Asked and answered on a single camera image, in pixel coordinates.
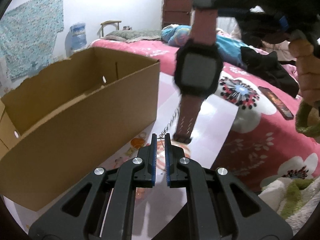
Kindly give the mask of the right human hand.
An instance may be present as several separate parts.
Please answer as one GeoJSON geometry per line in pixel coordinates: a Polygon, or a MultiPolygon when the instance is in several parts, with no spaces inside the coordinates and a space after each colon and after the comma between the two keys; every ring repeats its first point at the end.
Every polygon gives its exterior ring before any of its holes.
{"type": "Polygon", "coordinates": [[[314,46],[300,31],[294,31],[290,36],[289,52],[296,58],[298,83],[304,101],[319,109],[319,58],[313,54],[314,46]]]}

